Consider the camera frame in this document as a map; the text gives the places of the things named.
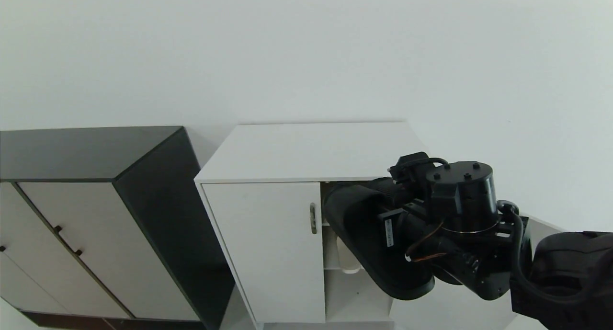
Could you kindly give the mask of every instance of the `drawer knob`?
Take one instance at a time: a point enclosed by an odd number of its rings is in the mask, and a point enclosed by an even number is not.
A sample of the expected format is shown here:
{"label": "drawer knob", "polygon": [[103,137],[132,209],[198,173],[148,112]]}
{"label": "drawer knob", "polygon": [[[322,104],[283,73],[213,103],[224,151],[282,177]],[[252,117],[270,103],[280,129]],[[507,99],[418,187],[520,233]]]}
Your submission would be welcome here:
{"label": "drawer knob", "polygon": [[309,212],[311,213],[311,233],[317,234],[317,221],[315,220],[315,203],[311,203],[311,206],[309,206]]}

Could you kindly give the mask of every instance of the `orange wire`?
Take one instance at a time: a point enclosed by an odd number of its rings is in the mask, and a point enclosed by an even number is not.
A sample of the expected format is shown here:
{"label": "orange wire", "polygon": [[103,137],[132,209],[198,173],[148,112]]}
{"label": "orange wire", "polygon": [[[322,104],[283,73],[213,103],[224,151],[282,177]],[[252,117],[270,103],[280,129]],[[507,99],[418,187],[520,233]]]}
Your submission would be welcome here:
{"label": "orange wire", "polygon": [[431,260],[432,258],[437,258],[437,257],[442,257],[444,256],[446,253],[435,253],[435,254],[431,254],[430,256],[425,256],[422,258],[416,258],[415,260],[411,260],[411,262],[422,262],[422,261],[427,261],[427,260]]}
{"label": "orange wire", "polygon": [[411,256],[411,253],[421,244],[423,243],[423,241],[425,241],[427,238],[430,238],[433,234],[435,234],[439,229],[441,229],[441,227],[443,227],[443,222],[441,221],[441,223],[438,225],[438,227],[435,230],[432,230],[432,232],[428,235],[426,235],[425,237],[419,239],[418,241],[414,242],[411,246],[409,246],[409,248],[407,249],[407,253],[405,253],[405,256]]}

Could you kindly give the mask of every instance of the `white drawer front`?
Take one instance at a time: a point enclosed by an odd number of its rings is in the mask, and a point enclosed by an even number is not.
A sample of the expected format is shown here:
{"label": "white drawer front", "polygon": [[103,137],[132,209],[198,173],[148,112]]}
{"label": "white drawer front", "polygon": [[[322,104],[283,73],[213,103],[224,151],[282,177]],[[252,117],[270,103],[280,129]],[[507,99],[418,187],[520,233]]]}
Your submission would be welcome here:
{"label": "white drawer front", "polygon": [[20,183],[107,288],[140,319],[199,320],[111,183]]}
{"label": "white drawer front", "polygon": [[128,318],[53,236],[17,190],[3,184],[2,244],[6,254],[74,315]]}
{"label": "white drawer front", "polygon": [[11,261],[9,256],[2,253],[0,253],[0,296],[20,310],[70,314]]}

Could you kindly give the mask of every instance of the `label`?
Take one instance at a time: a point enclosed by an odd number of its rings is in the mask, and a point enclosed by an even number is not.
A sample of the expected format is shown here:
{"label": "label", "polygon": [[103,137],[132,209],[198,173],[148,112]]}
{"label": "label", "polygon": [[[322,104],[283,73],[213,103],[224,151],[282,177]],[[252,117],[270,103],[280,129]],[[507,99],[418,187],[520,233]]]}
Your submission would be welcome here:
{"label": "label", "polygon": [[394,230],[392,229],[392,219],[385,220],[385,237],[387,240],[387,247],[394,245]]}

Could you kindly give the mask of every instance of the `black cable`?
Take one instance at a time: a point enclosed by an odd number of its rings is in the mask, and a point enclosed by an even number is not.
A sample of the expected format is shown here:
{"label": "black cable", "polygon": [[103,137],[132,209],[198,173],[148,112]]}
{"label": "black cable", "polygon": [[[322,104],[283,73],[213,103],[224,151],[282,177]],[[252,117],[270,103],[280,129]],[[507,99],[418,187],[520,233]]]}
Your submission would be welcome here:
{"label": "black cable", "polygon": [[521,251],[524,229],[523,221],[521,217],[519,217],[519,209],[515,204],[509,201],[498,201],[497,206],[501,212],[511,214],[514,218],[513,253],[511,258],[512,274],[515,280],[517,280],[517,283],[522,287],[523,291],[529,293],[532,295],[532,297],[565,306],[576,306],[588,301],[609,274],[610,266],[613,264],[613,249],[608,249],[604,255],[597,260],[593,273],[588,278],[584,288],[582,288],[580,292],[571,296],[548,295],[547,293],[544,293],[538,289],[525,277],[525,275],[523,275],[523,270],[521,267]]}
{"label": "black cable", "polygon": [[422,165],[422,164],[430,164],[430,163],[434,163],[434,162],[437,162],[437,163],[443,164],[443,165],[448,165],[449,164],[447,162],[447,160],[445,160],[445,159],[441,159],[441,158],[427,158],[427,159],[421,159],[421,160],[405,162],[404,164],[401,164],[401,166],[415,166],[415,165]]}

